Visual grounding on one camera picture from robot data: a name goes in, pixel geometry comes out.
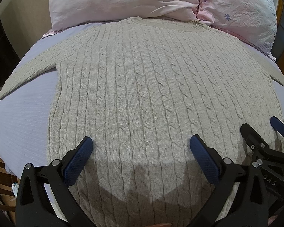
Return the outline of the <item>pink floral pillow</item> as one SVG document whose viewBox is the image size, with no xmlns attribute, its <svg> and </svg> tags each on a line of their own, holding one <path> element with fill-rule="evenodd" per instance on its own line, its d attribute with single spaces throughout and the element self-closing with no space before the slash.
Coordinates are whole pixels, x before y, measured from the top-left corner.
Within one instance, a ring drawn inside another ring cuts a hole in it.
<svg viewBox="0 0 284 227">
<path fill-rule="evenodd" d="M 164 17 L 200 21 L 270 54 L 277 34 L 273 0 L 49 0 L 49 11 L 49 35 L 84 23 Z"/>
</svg>

